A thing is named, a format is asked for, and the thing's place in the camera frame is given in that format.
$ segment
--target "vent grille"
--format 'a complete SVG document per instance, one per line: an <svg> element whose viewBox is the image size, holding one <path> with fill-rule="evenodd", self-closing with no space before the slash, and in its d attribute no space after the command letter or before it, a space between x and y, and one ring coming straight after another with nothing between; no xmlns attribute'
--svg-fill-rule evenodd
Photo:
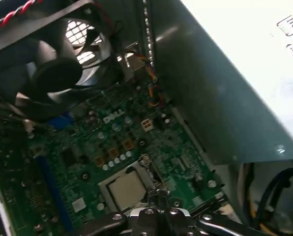
<svg viewBox="0 0 293 236"><path fill-rule="evenodd" d="M277 26L285 33L286 36L292 36L293 35L293 16L289 16L279 23L277 23Z"/></svg>
<svg viewBox="0 0 293 236"><path fill-rule="evenodd" d="M73 45L84 44L87 38L87 30L93 28L82 22L70 21L67 27L66 37ZM95 54L93 52L85 52L78 56L78 61L80 64L83 64L94 57Z"/></svg>

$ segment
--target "capacitor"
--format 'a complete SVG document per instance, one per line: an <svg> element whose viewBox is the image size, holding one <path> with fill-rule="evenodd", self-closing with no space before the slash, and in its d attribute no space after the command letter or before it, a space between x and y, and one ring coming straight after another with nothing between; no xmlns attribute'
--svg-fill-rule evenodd
<svg viewBox="0 0 293 236"><path fill-rule="evenodd" d="M126 156L127 156L127 157L131 157L131 156L132 156L131 151L127 151L127 152L126 152Z"/></svg>
<svg viewBox="0 0 293 236"><path fill-rule="evenodd" d="M113 161L110 161L110 162L108 163L108 165L109 165L110 167L113 167L113 166L115 165L115 163L114 163Z"/></svg>
<svg viewBox="0 0 293 236"><path fill-rule="evenodd" d="M116 132L120 131L121 130L121 126L117 123L113 123L112 124L112 129Z"/></svg>
<svg viewBox="0 0 293 236"><path fill-rule="evenodd" d="M119 158L116 157L116 158L114 159L114 162L115 162L116 164L118 164L118 163L120 162Z"/></svg>
<svg viewBox="0 0 293 236"><path fill-rule="evenodd" d="M99 204L97 204L97 209L98 209L98 210L104 210L104 208L105 208L104 203L99 203Z"/></svg>
<svg viewBox="0 0 293 236"><path fill-rule="evenodd" d="M102 169L103 169L104 171L108 170L108 165L105 164L105 165L102 167Z"/></svg>
<svg viewBox="0 0 293 236"><path fill-rule="evenodd" d="M131 117L125 117L125 123L126 124L132 124L133 120Z"/></svg>
<svg viewBox="0 0 293 236"><path fill-rule="evenodd" d="M105 139L105 135L104 135L103 132L99 132L99 133L97 134L97 137L98 137L99 139Z"/></svg>
<svg viewBox="0 0 293 236"><path fill-rule="evenodd" d="M121 159L122 161L124 161L124 160L126 159L126 156L125 156L124 154L122 154L122 155L120 155L120 159Z"/></svg>

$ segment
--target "yellow wire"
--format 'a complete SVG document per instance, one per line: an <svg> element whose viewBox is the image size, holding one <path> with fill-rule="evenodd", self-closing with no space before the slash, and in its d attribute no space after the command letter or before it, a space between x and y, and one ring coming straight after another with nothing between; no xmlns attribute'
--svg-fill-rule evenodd
<svg viewBox="0 0 293 236"><path fill-rule="evenodd" d="M256 218L256 211L255 211L253 203L252 203L252 201L250 199L251 198L249 197L250 214L251 214L252 218ZM270 229L268 229L264 224L260 224L260 228L262 229L262 231L264 231L265 233L267 233L269 235L278 236L274 232L272 232Z"/></svg>

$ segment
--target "screw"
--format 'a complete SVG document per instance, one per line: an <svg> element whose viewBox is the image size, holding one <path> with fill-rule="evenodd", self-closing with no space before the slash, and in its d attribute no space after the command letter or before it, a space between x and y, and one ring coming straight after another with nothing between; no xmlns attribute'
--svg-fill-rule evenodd
<svg viewBox="0 0 293 236"><path fill-rule="evenodd" d="M215 188L216 187L216 182L214 180L210 180L208 183L207 183L207 186L209 188Z"/></svg>
<svg viewBox="0 0 293 236"><path fill-rule="evenodd" d="M208 214L204 215L203 218L205 220L212 220L212 216L211 215L208 215Z"/></svg>
<svg viewBox="0 0 293 236"><path fill-rule="evenodd" d="M278 154L282 154L285 152L285 147L282 144L279 144L275 146L275 150L277 151Z"/></svg>
<svg viewBox="0 0 293 236"><path fill-rule="evenodd" d="M153 214L154 211L152 209L146 209L146 214Z"/></svg>
<svg viewBox="0 0 293 236"><path fill-rule="evenodd" d="M116 214L113 216L113 220L120 220L122 218L122 215Z"/></svg>
<svg viewBox="0 0 293 236"><path fill-rule="evenodd" d="M171 213L172 215L176 215L176 214L178 213L178 210L176 210L176 209L171 209L171 210L170 210L170 213Z"/></svg>

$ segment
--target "black fan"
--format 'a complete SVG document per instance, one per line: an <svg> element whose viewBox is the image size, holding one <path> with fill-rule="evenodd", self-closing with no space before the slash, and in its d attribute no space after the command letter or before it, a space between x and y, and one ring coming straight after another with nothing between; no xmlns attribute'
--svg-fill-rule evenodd
<svg viewBox="0 0 293 236"><path fill-rule="evenodd" d="M121 79L121 70L112 46L101 32L104 24L97 17L93 21L93 17L83 17L85 14L80 2L64 9L64 16L56 21L43 27L40 24L28 36L24 33L20 40L0 50L0 103L7 102L13 112L26 118L46 120ZM70 9L76 8L76 4L79 10L68 14ZM90 5L91 9L96 9L94 4ZM90 26L84 44L73 45L66 37L71 21ZM5 30L3 33L0 40L5 35L12 37L14 31ZM100 38L100 43L94 43L97 38ZM93 52L96 62L92 59L81 65L77 56L84 52Z"/></svg>

